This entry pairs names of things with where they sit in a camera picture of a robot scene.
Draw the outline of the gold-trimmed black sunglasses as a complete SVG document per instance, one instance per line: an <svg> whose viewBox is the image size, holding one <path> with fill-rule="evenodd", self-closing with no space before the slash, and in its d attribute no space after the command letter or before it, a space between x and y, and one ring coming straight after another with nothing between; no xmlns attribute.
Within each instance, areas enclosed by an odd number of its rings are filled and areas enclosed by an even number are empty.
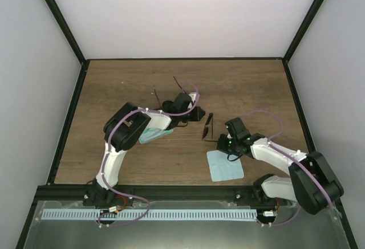
<svg viewBox="0 0 365 249"><path fill-rule="evenodd" d="M206 119L203 132L202 140L206 142L217 142L214 138L214 114L211 112Z"/></svg>

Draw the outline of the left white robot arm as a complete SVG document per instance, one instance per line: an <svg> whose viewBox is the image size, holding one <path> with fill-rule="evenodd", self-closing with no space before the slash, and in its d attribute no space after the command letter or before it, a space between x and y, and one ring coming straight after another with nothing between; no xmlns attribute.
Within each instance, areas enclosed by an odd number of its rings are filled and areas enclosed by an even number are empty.
<svg viewBox="0 0 365 249"><path fill-rule="evenodd" d="M161 108L149 109L127 102L103 128L105 153L102 165L95 177L100 187L96 198L105 206L116 201L118 175L127 152L137 142L155 140L172 132L180 123L198 122L205 115L199 107L200 94L181 92L174 101L166 101Z"/></svg>

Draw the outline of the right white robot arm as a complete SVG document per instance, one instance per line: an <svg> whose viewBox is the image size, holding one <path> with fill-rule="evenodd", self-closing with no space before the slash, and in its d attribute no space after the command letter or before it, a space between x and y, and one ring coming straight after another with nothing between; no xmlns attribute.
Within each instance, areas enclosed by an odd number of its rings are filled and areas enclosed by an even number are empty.
<svg viewBox="0 0 365 249"><path fill-rule="evenodd" d="M228 161L233 156L248 156L287 175L267 174L257 179L253 197L258 204L267 205L273 198L281 198L297 202L315 215L343 196L343 186L322 153L291 150L259 133L251 134L239 117L227 121L225 128L227 133L220 135L217 150L225 153Z"/></svg>

